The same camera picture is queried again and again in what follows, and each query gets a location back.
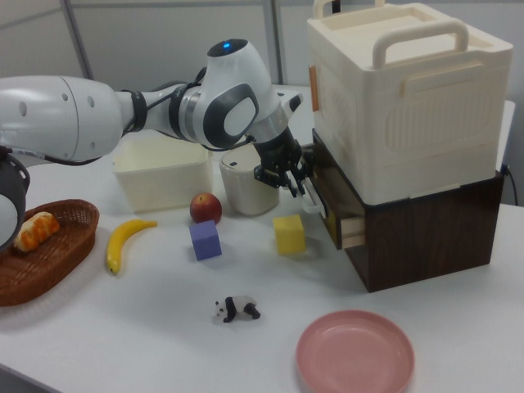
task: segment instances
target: white storage container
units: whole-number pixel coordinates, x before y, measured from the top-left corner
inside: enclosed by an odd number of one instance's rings
[[[213,188],[209,151],[166,136],[124,142],[113,170],[135,212],[189,206]]]
[[[220,173],[228,201],[243,215],[261,215],[278,204],[279,188],[255,179],[260,157],[253,145],[229,151],[220,161]]]
[[[495,176],[513,46],[422,4],[326,2],[308,20],[314,124],[363,202]]]

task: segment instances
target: apple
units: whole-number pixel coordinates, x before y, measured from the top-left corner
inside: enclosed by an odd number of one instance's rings
[[[222,204],[219,198],[210,192],[203,192],[191,199],[189,214],[197,224],[210,219],[213,219],[215,224],[217,224],[220,221],[220,217],[222,217]]]

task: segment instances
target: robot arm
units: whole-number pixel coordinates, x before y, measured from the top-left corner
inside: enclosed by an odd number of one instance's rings
[[[272,187],[289,187],[293,196],[297,190],[303,194],[301,182],[311,174],[313,159],[302,153],[287,127],[301,95],[280,97],[246,40],[217,43],[207,55],[207,67],[193,83],[155,92],[114,92],[71,77],[0,79],[0,185],[7,184],[0,187],[0,250],[23,223],[29,185],[29,174],[20,176],[24,170],[12,164],[12,153],[87,164],[111,152],[127,132],[140,129],[224,150],[246,137],[261,159],[254,176]],[[23,195],[7,195],[4,188],[13,182],[22,184]]]

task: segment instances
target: white cup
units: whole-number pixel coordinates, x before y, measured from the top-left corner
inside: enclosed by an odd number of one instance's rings
[[[279,189],[255,179],[260,158],[253,145],[229,151],[220,161],[220,173],[228,201],[243,215],[261,215],[278,204]]]

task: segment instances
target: plastic plate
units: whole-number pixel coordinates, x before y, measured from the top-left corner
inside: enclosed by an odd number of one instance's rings
[[[312,322],[296,348],[305,383],[322,393],[400,393],[413,375],[407,336],[378,314],[347,310]]]

